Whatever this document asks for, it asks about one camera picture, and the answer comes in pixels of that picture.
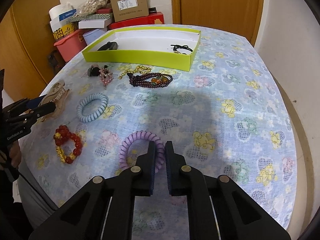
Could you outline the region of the person's left hand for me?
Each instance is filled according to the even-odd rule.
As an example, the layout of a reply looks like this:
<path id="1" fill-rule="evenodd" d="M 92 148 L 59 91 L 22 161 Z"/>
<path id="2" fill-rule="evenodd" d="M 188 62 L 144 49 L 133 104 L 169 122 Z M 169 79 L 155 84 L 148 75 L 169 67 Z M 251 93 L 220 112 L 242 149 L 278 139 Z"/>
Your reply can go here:
<path id="1" fill-rule="evenodd" d="M 11 165 L 18 168 L 22 160 L 22 153 L 18 141 L 15 141 L 10 148 L 9 157 L 11 158 Z"/>

